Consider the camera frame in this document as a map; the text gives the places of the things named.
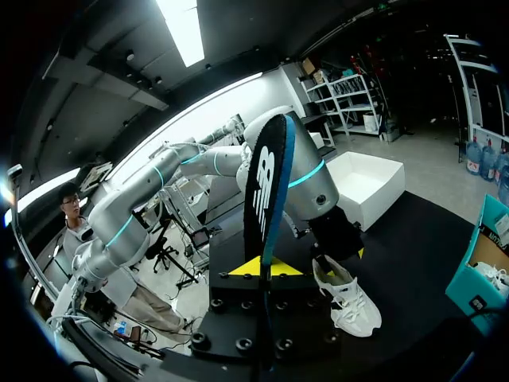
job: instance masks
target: blue bottle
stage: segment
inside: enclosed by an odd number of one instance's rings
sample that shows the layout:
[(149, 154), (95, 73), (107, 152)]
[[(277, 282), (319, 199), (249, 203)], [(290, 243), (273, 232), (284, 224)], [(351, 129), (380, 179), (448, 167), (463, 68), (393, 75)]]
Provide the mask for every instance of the blue bottle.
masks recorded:
[(500, 173), (499, 200), (509, 207), (509, 166)]
[(477, 137), (467, 144), (467, 171), (472, 175), (479, 175), (483, 153), (477, 143)]
[(500, 184), (502, 170), (505, 166), (509, 166), (509, 154), (506, 153), (506, 149), (504, 148), (502, 149), (502, 154), (499, 155), (495, 164), (495, 181), (497, 185)]
[(492, 148), (492, 141), (489, 139), (488, 145), (483, 147), (483, 157), (480, 163), (480, 176), (485, 181), (493, 181), (495, 178), (495, 162), (496, 154)]

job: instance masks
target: man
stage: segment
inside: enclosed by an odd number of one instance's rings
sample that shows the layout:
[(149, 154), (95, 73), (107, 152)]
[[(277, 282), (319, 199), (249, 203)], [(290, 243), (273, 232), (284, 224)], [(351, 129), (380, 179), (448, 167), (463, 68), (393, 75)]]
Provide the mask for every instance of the man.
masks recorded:
[[(85, 217), (80, 215), (80, 198), (74, 183), (66, 183), (58, 193), (60, 209), (65, 213), (67, 231), (64, 234), (64, 251), (72, 262), (76, 249), (96, 238)], [(129, 268), (120, 268), (108, 277), (101, 291), (132, 318), (158, 329), (174, 339), (186, 326), (186, 320), (177, 316), (172, 307), (151, 290), (143, 286)]]

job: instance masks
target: shelving unit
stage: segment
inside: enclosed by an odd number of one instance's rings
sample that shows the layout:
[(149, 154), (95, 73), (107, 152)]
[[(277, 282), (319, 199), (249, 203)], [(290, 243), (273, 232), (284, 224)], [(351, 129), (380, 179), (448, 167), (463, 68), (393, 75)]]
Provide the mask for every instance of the shelving unit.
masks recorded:
[(468, 139), (472, 140), (473, 136), (476, 134), (476, 131), (485, 133), (489, 138), (497, 138), (501, 141), (509, 142), (509, 137), (506, 136), (506, 128), (505, 128), (505, 118), (504, 113), (507, 113), (503, 108), (502, 96), (500, 91), (500, 86), (496, 85), (496, 90), (499, 98), (500, 105), (500, 118), (502, 122), (502, 134), (495, 133), (494, 131), (490, 131), (485, 128), (483, 125), (483, 116), (482, 110), (480, 106), (480, 97), (479, 97), (479, 89), (477, 87), (476, 76), (472, 74), (472, 86), (469, 86), (469, 82), (467, 81), (467, 74), (465, 73), (464, 68), (474, 68), (479, 69), (481, 71), (491, 72), (497, 74), (498, 71), (493, 65), (481, 64), (475, 61), (470, 60), (462, 60), (459, 57), (458, 49), (455, 45), (472, 45), (476, 47), (481, 47), (481, 44), (477, 41), (473, 40), (465, 40), (461, 38), (449, 37), (447, 34), (444, 35), (449, 47), (451, 48), (451, 52), (454, 56), (454, 60), (457, 63), (461, 82), (463, 83), (463, 94), (464, 101), (467, 110), (467, 120), (468, 120)]
[[(329, 117), (340, 117), (342, 126), (338, 128), (337, 125), (331, 125), (328, 127), (330, 130), (344, 132), (346, 135), (350, 135), (350, 132), (368, 135), (379, 134), (380, 118), (375, 110), (377, 102), (371, 98), (369, 88), (363, 76), (354, 74), (330, 82), (324, 77), (323, 84), (306, 88), (305, 83), (302, 82), (302, 87), (308, 96), (309, 102), (319, 104), (323, 108), (324, 114)], [(362, 95), (367, 97), (367, 103), (353, 103), (353, 96)], [(328, 108), (330, 104), (327, 104), (327, 102), (332, 102), (334, 109)], [(348, 123), (350, 120), (354, 122), (359, 121), (357, 111), (370, 111), (373, 114), (376, 121), (376, 131), (367, 131), (364, 125), (353, 126), (351, 123)]]

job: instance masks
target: office chair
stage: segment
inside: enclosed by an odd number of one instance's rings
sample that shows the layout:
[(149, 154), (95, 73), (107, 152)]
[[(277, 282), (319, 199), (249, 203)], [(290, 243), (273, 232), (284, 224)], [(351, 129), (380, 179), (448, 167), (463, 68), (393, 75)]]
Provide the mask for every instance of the office chair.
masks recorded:
[(171, 219), (165, 219), (162, 224), (161, 232), (159, 233), (159, 236), (157, 237), (156, 242), (147, 249), (145, 257), (148, 260), (152, 260), (157, 256), (156, 263), (153, 265), (153, 272), (157, 273), (157, 265), (159, 263), (162, 263), (162, 265), (165, 267), (166, 270), (169, 269), (169, 264), (166, 265), (166, 260), (174, 263), (173, 257), (170, 256), (170, 253), (174, 253), (178, 255), (178, 251), (173, 248), (171, 245), (165, 248), (165, 244), (168, 241), (164, 237), (164, 234), (166, 232), (166, 229), (168, 228), (169, 224), (171, 222)]

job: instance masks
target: wall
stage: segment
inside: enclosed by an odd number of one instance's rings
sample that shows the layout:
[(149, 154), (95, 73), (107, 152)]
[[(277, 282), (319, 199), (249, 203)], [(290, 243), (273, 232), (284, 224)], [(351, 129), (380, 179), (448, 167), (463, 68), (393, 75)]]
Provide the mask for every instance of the wall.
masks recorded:
[(296, 103), (297, 107), (301, 109), (300, 116), (301, 117), (305, 116), (302, 104), (308, 103), (309, 99), (304, 88), (301, 85), (301, 81), (299, 81), (298, 79), (299, 77), (302, 77), (304, 75), (301, 69), (301, 65), (295, 62), (292, 64), (281, 66), (279, 69), (285, 73), (287, 86), (293, 90), (292, 93), (294, 102)]
[(263, 112), (282, 105), (292, 106), (299, 116), (303, 116), (285, 71), (277, 69), (210, 99), (176, 121), (168, 121), (167, 126), (141, 149), (135, 149), (138, 151), (126, 163), (120, 164), (109, 183), (119, 187), (148, 162), (149, 155), (164, 141), (179, 142), (189, 137), (200, 140), (235, 114), (240, 114), (248, 124)]

